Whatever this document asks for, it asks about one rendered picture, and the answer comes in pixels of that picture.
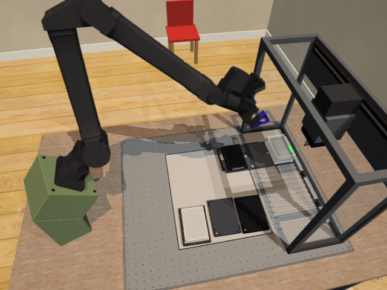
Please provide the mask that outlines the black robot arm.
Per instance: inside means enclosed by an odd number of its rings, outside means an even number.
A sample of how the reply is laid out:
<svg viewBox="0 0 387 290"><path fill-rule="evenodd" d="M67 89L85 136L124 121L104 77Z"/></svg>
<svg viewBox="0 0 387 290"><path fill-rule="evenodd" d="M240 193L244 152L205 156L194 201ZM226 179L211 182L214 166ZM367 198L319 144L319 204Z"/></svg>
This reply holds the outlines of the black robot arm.
<svg viewBox="0 0 387 290"><path fill-rule="evenodd" d="M77 140L67 156L59 156L56 160L54 184L79 192L85 188L89 167L108 164L111 152L108 135L101 128L97 115L76 28L94 27L184 86L207 105L235 109L239 94L238 108L248 112L255 105L251 96L265 90L262 78L235 66L218 85L214 84L115 8L102 3L102 0L64 0L45 11L41 20L53 45L82 139Z"/></svg>

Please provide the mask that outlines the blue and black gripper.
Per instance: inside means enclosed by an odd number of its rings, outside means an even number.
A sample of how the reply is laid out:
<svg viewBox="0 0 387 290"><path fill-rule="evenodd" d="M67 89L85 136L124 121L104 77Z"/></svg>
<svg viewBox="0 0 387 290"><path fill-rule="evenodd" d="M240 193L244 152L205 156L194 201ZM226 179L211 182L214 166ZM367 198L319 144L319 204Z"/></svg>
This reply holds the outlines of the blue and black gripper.
<svg viewBox="0 0 387 290"><path fill-rule="evenodd" d="M239 94L238 94L239 95ZM238 105L235 109L232 109L231 111L235 111L239 114L239 116L242 118L243 122L244 123L247 123L250 128L255 128L261 124L266 124L270 121L270 119L268 118L267 114L264 112L264 110L262 110L258 115L256 115L253 119L251 118L251 116L254 114L254 113L257 113L259 111L259 108L254 105L251 110L249 110L248 112L245 111L245 110L242 110L242 109L239 109L238 106L240 104L240 101L241 101L241 97L239 95L239 102L238 102ZM266 119L266 121L261 121L263 118Z"/></svg>

